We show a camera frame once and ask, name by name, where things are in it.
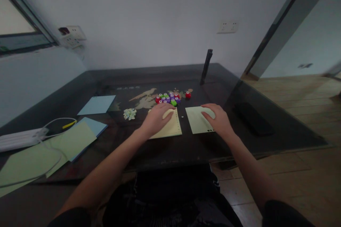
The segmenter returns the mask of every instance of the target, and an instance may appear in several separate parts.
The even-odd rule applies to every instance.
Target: window frame
[[[0,58],[17,53],[24,53],[35,51],[38,49],[49,48],[57,46],[57,40],[53,35],[43,26],[35,13],[29,7],[29,4],[24,0],[9,0],[19,11],[19,13],[27,20],[27,22],[36,30],[30,33],[5,34],[0,35],[0,43],[15,44],[21,42],[23,47],[13,50],[1,50]]]

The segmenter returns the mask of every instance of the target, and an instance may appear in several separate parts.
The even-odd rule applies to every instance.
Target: floor
[[[319,76],[242,79],[284,108],[335,147],[284,153],[259,160],[289,197],[291,205],[316,226],[340,226],[341,82]],[[221,192],[244,226],[261,226],[261,214],[238,168],[213,164]]]

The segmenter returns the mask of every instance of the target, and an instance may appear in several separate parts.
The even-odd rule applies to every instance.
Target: bird
[[[150,96],[151,94],[154,93],[155,90],[156,90],[156,88],[152,88],[152,89],[150,89],[150,90],[147,90],[147,91],[145,91],[145,92],[142,92],[140,95],[137,95],[136,97],[130,99],[129,102],[132,101],[132,100],[135,100],[135,99],[139,99],[139,98],[141,98],[141,97],[143,97],[143,96]]]

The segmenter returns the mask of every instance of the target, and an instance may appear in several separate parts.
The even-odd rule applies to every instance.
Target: light blue paper
[[[109,106],[115,99],[115,95],[112,96],[93,96],[88,103],[82,108],[78,115],[88,114],[104,114],[107,112]]]
[[[91,129],[91,131],[94,133],[94,135],[95,135],[96,137],[98,137],[98,136],[103,132],[103,130],[105,130],[106,127],[108,126],[108,125],[106,125],[106,124],[104,124],[104,123],[95,121],[95,120],[90,119],[90,118],[88,118],[88,117],[84,117],[82,120],[80,120],[79,122],[77,122],[77,123],[74,125],[74,127],[76,127],[78,124],[80,124],[80,123],[82,123],[82,122],[86,122],[86,124],[89,126],[89,128]],[[85,151],[86,148],[87,148],[87,147],[85,147],[79,154],[77,154],[77,155],[75,155],[73,158],[71,158],[70,161],[72,162],[72,161],[74,161],[76,158],[78,158],[78,156],[79,156],[80,154],[82,154],[82,153]]]

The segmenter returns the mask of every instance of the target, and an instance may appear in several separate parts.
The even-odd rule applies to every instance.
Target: black stick
[[[208,49],[204,69],[203,69],[202,75],[201,75],[200,85],[203,85],[205,83],[205,78],[207,75],[207,70],[209,69],[209,64],[210,64],[210,60],[211,60],[212,55],[213,55],[213,50]]]

